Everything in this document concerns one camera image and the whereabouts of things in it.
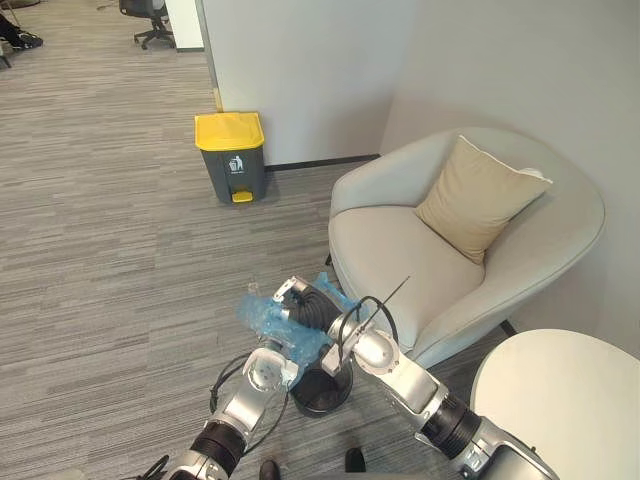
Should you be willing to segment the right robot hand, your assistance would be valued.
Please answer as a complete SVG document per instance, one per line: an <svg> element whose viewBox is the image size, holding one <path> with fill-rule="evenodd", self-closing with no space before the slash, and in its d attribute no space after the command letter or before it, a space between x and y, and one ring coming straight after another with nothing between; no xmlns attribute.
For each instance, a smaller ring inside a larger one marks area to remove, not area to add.
<svg viewBox="0 0 640 480"><path fill-rule="evenodd" d="M343 315L327 294L296 276L287 279L273 294L272 300L286 320L325 333Z"/></svg>

